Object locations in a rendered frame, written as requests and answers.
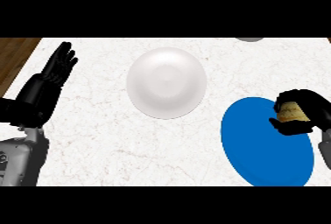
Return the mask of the tan squash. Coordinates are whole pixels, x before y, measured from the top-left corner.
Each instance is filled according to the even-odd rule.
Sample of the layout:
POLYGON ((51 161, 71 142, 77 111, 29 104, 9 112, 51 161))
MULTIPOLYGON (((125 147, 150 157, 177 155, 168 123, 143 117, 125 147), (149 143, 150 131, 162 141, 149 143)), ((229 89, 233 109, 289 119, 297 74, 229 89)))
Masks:
POLYGON ((280 105, 279 112, 276 113, 276 119, 280 123, 286 123, 291 121, 310 121, 303 110, 298 107, 298 104, 294 101, 285 102, 280 105))

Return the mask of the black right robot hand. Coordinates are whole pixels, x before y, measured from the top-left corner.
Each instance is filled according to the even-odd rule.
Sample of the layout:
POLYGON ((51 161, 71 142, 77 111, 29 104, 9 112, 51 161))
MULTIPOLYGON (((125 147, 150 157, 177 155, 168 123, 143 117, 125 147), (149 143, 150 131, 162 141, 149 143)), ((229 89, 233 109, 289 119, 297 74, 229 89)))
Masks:
POLYGON ((270 118, 269 122, 285 136, 310 133, 316 126, 322 131, 331 129, 331 102, 316 92, 307 89, 292 89, 283 91, 273 104, 273 111, 280 111, 280 106, 286 102, 295 102, 298 108, 303 110, 308 121, 288 121, 279 122, 270 118))

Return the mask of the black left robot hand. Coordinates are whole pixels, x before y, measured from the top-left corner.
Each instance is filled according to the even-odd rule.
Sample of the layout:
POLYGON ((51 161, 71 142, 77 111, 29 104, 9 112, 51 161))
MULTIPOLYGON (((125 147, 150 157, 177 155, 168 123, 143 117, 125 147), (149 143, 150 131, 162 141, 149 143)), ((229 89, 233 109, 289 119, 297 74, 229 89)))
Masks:
POLYGON ((71 43, 62 42, 43 71, 25 82, 16 98, 11 100, 0 97, 0 123, 23 128, 43 127, 53 114, 62 87, 77 62, 71 43))

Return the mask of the white plate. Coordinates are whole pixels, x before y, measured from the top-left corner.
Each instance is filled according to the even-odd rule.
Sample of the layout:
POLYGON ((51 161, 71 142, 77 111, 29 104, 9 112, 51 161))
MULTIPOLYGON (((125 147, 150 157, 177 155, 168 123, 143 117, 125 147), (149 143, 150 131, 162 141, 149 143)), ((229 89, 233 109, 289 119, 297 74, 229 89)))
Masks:
POLYGON ((198 107, 207 89, 202 64, 181 49, 162 47, 143 53, 128 70, 127 92, 137 110, 173 119, 198 107))

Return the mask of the blue plate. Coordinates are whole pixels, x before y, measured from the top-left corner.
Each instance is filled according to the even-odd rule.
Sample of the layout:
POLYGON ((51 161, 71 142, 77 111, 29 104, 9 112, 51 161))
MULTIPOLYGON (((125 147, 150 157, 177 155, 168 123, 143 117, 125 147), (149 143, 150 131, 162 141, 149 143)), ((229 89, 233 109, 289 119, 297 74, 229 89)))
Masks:
POLYGON ((221 147, 232 167, 252 186, 303 186, 314 155, 307 134, 283 136, 269 122, 275 102, 248 97, 226 109, 221 147))

